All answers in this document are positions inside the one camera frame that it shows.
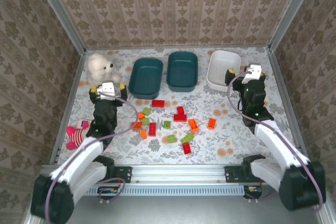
lego brick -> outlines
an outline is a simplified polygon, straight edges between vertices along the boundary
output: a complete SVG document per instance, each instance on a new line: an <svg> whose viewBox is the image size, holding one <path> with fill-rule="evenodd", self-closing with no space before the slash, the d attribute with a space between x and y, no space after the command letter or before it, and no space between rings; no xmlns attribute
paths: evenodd
<svg viewBox="0 0 336 224"><path fill-rule="evenodd" d="M175 143L176 142L176 137L174 135L169 135L168 136L168 142L169 143Z"/></svg>
<svg viewBox="0 0 336 224"><path fill-rule="evenodd" d="M208 129L213 130L216 126L216 119L210 118L208 122Z"/></svg>
<svg viewBox="0 0 336 224"><path fill-rule="evenodd" d="M184 114L184 108L182 106L177 107L176 109L178 114Z"/></svg>
<svg viewBox="0 0 336 224"><path fill-rule="evenodd" d="M131 123L132 129L134 130L141 130L142 128L142 123L141 122L137 122L136 125L134 125L134 122Z"/></svg>
<svg viewBox="0 0 336 224"><path fill-rule="evenodd" d="M171 121L164 121L163 122L163 127L165 128L165 129L170 129L170 126L171 126Z"/></svg>
<svg viewBox="0 0 336 224"><path fill-rule="evenodd" d="M140 132L140 136L141 136L143 139L147 139L146 131L145 131L145 130L142 130L142 131Z"/></svg>
<svg viewBox="0 0 336 224"><path fill-rule="evenodd" d="M186 122L186 121L187 121L187 115L185 114L174 115L174 122Z"/></svg>
<svg viewBox="0 0 336 224"><path fill-rule="evenodd" d="M156 136L156 123L149 124L149 136Z"/></svg>
<svg viewBox="0 0 336 224"><path fill-rule="evenodd" d="M142 119L142 125L149 125L149 118Z"/></svg>
<svg viewBox="0 0 336 224"><path fill-rule="evenodd" d="M189 143L182 144L182 147L183 147L183 151L184 151L184 154L185 154L185 155L191 153L191 149L190 149L190 145L189 145Z"/></svg>
<svg viewBox="0 0 336 224"><path fill-rule="evenodd" d="M163 108L164 107L164 101L163 100L153 100L152 101L152 107Z"/></svg>
<svg viewBox="0 0 336 224"><path fill-rule="evenodd" d="M151 109L150 108L143 108L142 113L144 113L145 115L149 115L151 113Z"/></svg>
<svg viewBox="0 0 336 224"><path fill-rule="evenodd" d="M194 139L193 134L188 133L184 138L181 139L181 143L189 143Z"/></svg>
<svg viewBox="0 0 336 224"><path fill-rule="evenodd" d="M145 118L145 115L142 112L138 113L139 120L142 121L142 119Z"/></svg>
<svg viewBox="0 0 336 224"><path fill-rule="evenodd" d="M195 119L189 119L189 125L190 125L192 133L197 133L198 132L198 126L197 126L197 123L196 123Z"/></svg>

orange lego brick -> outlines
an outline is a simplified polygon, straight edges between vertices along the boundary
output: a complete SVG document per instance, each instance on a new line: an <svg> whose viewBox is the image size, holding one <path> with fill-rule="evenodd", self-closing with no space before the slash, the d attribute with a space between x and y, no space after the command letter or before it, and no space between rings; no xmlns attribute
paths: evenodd
<svg viewBox="0 0 336 224"><path fill-rule="evenodd" d="M145 118L145 114L142 113L142 112L139 112L138 115L139 115L139 120L140 120L140 121L142 121L142 119Z"/></svg>
<svg viewBox="0 0 336 224"><path fill-rule="evenodd" d="M213 130L216 126L216 119L210 118L208 122L208 129Z"/></svg>
<svg viewBox="0 0 336 224"><path fill-rule="evenodd" d="M197 126L197 123L196 123L195 119L189 119L189 125L190 125L192 133L197 133L198 132L198 126Z"/></svg>
<svg viewBox="0 0 336 224"><path fill-rule="evenodd" d="M133 127L134 130L141 130L142 128L142 123L141 122L137 122L136 125Z"/></svg>
<svg viewBox="0 0 336 224"><path fill-rule="evenodd" d="M143 139L147 139L147 133L146 133L146 131L145 131L145 130L142 130L142 131L140 132L140 136L141 136Z"/></svg>

patterned wallpaper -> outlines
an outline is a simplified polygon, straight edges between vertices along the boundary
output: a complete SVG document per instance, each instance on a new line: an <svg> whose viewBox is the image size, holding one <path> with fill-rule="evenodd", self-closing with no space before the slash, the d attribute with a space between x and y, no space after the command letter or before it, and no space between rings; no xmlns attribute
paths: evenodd
<svg viewBox="0 0 336 224"><path fill-rule="evenodd" d="M290 0L61 0L89 48L268 44Z"/></svg>
<svg viewBox="0 0 336 224"><path fill-rule="evenodd" d="M304 0L276 55L310 157L336 203L336 0Z"/></svg>
<svg viewBox="0 0 336 224"><path fill-rule="evenodd" d="M0 0L0 223L23 223L78 60L47 0Z"/></svg>

pink stuffed toy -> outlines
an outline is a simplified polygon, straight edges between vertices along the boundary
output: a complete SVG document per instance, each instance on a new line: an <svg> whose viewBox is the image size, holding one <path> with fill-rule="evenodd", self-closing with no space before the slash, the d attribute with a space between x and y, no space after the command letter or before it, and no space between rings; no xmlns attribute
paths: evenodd
<svg viewBox="0 0 336 224"><path fill-rule="evenodd" d="M83 142L85 135L88 133L90 127L89 123L83 123L82 129L77 130L75 127L67 127L67 133L69 135L70 141L67 143L67 149L72 151L77 149Z"/></svg>

green toy block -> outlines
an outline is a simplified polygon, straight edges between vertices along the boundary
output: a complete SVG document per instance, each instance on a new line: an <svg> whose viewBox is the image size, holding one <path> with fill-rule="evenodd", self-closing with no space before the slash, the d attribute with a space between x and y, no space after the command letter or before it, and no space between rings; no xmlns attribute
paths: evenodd
<svg viewBox="0 0 336 224"><path fill-rule="evenodd" d="M185 136L184 138L181 139L181 143L190 143L192 140L194 139L193 134L188 133L187 136Z"/></svg>
<svg viewBox="0 0 336 224"><path fill-rule="evenodd" d="M171 122L170 121L164 121L164 123L163 123L163 127L165 128L165 129L170 129L170 125L171 125Z"/></svg>
<svg viewBox="0 0 336 224"><path fill-rule="evenodd" d="M142 125L149 125L149 118L142 119Z"/></svg>
<svg viewBox="0 0 336 224"><path fill-rule="evenodd" d="M149 115L151 113L151 109L150 108L143 108L142 113L144 113L145 115Z"/></svg>
<svg viewBox="0 0 336 224"><path fill-rule="evenodd" d="M168 136L168 142L169 143L175 143L176 142L176 137L174 135L169 135Z"/></svg>

